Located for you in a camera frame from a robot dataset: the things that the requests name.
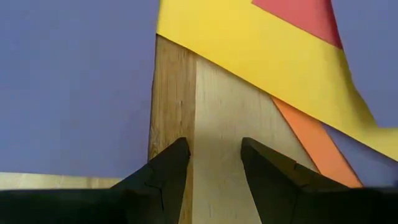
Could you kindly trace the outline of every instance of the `orange paper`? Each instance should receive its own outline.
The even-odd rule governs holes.
[[[253,0],[253,4],[341,48],[330,0]]]
[[[322,175],[348,187],[362,187],[362,183],[318,120],[275,97],[272,100]]]

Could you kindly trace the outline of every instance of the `wood grain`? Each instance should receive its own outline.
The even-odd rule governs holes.
[[[200,57],[195,114],[193,224],[261,223],[239,155],[243,137],[316,170],[266,93]]]
[[[179,137],[187,137],[193,152],[196,58],[191,51],[163,37],[157,38],[150,157],[156,156]],[[192,177],[190,162],[180,213],[180,223],[183,224],[192,222]]]

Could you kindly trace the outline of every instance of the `colored paper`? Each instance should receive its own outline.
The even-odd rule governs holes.
[[[330,0],[253,0],[253,4],[341,48]]]
[[[362,186],[319,121],[277,98],[272,100],[322,175],[348,187]]]
[[[332,4],[355,87],[378,126],[397,128],[398,1],[332,0]]]
[[[342,50],[249,0],[165,0],[159,15],[158,34],[398,160],[398,129],[376,126]]]
[[[398,187],[398,162],[323,124],[366,187]]]
[[[0,2],[0,171],[126,177],[147,161],[158,0]]]

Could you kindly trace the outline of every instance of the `light wood surface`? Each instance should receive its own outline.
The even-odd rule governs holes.
[[[180,223],[260,223],[239,157],[252,137],[316,170],[267,93],[157,38],[149,157],[188,138]],[[119,179],[0,173],[0,189],[105,188]]]

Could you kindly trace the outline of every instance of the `black plastic piece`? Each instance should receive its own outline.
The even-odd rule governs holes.
[[[397,223],[398,189],[349,189],[251,138],[241,158],[264,224]]]
[[[0,191],[0,223],[177,224],[189,158],[180,138],[110,189]]]

